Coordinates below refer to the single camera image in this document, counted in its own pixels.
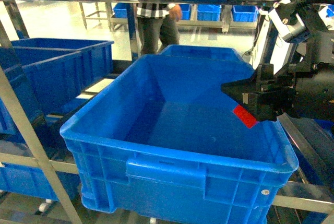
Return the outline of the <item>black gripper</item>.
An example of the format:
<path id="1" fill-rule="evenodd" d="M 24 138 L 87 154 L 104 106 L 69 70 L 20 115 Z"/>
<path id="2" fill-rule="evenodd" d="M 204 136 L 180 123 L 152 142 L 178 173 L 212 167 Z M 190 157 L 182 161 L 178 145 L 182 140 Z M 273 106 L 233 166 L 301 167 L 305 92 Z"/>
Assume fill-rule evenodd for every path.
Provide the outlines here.
<path id="1" fill-rule="evenodd" d="M 250 78 L 221 85 L 221 91 L 257 121 L 294 118 L 333 121 L 333 64 L 285 64 L 277 73 L 272 64 L 259 65 Z"/>

